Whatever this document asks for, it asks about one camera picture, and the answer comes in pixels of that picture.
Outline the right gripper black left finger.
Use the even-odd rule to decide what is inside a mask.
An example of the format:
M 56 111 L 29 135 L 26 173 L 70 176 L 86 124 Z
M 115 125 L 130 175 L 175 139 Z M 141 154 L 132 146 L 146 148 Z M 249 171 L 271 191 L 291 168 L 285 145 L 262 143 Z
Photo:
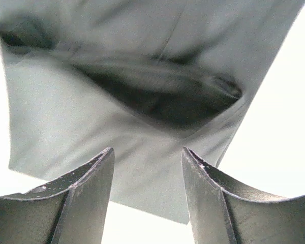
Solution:
M 0 243 L 101 243 L 114 150 L 26 193 L 0 196 Z

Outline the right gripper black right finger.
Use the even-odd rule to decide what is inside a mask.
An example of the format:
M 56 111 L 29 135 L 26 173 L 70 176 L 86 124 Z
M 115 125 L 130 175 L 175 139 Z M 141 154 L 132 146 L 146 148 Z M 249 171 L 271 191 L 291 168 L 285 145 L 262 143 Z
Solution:
M 305 195 L 284 198 L 250 187 L 189 148 L 181 164 L 195 243 L 305 243 Z

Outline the black t shirt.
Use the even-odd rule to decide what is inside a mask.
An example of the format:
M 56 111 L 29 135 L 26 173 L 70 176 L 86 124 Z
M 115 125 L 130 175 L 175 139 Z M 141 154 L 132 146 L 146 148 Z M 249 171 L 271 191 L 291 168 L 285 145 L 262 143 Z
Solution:
M 217 165 L 304 1 L 0 1 L 11 169 L 52 180 L 106 147 L 110 199 L 189 220 L 180 162 Z

